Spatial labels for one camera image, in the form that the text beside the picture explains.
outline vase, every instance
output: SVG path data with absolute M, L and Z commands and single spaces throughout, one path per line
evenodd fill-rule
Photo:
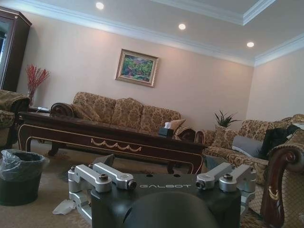
M 36 91 L 35 88 L 28 89 L 29 106 L 33 106 L 33 97 L 34 97 L 35 91 Z

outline tissue box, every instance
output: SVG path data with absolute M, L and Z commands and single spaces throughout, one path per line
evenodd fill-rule
M 159 136 L 163 136 L 163 137 L 167 137 L 167 138 L 172 138 L 173 136 L 173 129 L 168 129 L 168 128 L 160 128 L 160 130 L 158 131 L 158 135 Z

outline wall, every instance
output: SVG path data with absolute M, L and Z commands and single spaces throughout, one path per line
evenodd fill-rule
M 23 62 L 51 72 L 34 105 L 71 103 L 78 91 L 111 98 L 132 97 L 144 104 L 179 111 L 195 129 L 213 129 L 214 112 L 247 111 L 253 68 L 142 40 L 25 14 L 33 23 Z M 116 81 L 121 49 L 160 58 L 155 88 Z M 26 93 L 23 70 L 18 92 Z
M 247 119 L 280 120 L 304 114 L 304 49 L 255 68 Z

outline crown molding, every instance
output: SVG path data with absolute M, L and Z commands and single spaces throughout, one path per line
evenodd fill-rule
M 268 6 L 274 3 L 276 0 L 259 0 L 243 15 L 243 25 L 246 25 L 249 21 L 259 15 Z
M 237 25 L 243 25 L 243 15 L 229 10 L 214 7 L 205 3 L 193 0 L 150 0 L 164 5 L 176 7 L 193 13 L 202 14 L 208 17 L 224 20 Z
M 247 66 L 254 65 L 254 59 L 244 57 L 230 50 L 223 50 L 212 45 L 202 44 L 187 39 L 181 39 L 167 35 L 165 33 L 155 32 L 141 27 L 130 26 L 120 22 L 106 20 L 100 17 L 91 16 L 73 10 L 67 10 L 35 0 L 14 0 L 12 2 L 8 1 L 1 4 L 8 8 L 66 21 L 93 29 L 103 30 L 127 37 L 158 43 L 173 48 L 175 47 L 206 56 L 240 63 Z
M 304 48 L 304 33 L 255 57 L 255 67 Z
M 244 14 L 235 13 L 226 9 L 214 7 L 205 3 L 199 3 L 193 0 L 151 1 L 244 26 L 276 0 L 259 0 Z

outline black trash can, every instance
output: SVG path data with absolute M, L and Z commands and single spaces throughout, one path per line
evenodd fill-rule
M 0 205 L 20 206 L 35 201 L 45 157 L 19 150 L 3 150 L 0 163 Z

